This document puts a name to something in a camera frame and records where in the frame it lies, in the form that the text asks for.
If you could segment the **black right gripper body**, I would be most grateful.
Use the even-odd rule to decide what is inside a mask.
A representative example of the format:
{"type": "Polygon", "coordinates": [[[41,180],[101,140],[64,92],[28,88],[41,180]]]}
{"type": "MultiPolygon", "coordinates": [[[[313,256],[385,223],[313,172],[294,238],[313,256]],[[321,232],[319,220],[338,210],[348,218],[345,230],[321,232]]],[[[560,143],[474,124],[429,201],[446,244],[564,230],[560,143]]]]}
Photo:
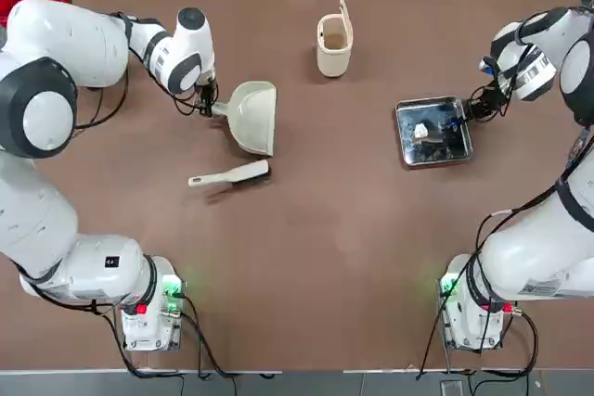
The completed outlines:
{"type": "Polygon", "coordinates": [[[510,100],[505,90],[501,89],[497,76],[484,88],[484,103],[488,111],[503,111],[510,100]]]}

